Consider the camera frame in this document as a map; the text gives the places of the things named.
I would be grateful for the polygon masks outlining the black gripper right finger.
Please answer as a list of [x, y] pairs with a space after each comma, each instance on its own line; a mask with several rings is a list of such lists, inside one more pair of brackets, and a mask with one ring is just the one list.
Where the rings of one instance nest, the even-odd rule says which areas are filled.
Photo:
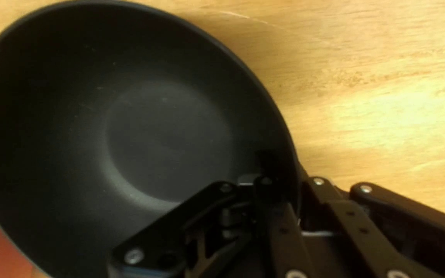
[[316, 278], [445, 278], [445, 213], [372, 183], [301, 184], [302, 241]]

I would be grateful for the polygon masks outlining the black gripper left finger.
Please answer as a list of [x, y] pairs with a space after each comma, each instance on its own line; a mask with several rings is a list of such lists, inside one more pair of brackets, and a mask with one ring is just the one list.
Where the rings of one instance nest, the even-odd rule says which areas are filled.
[[310, 278], [296, 212], [267, 176], [214, 183], [112, 249], [108, 278]]

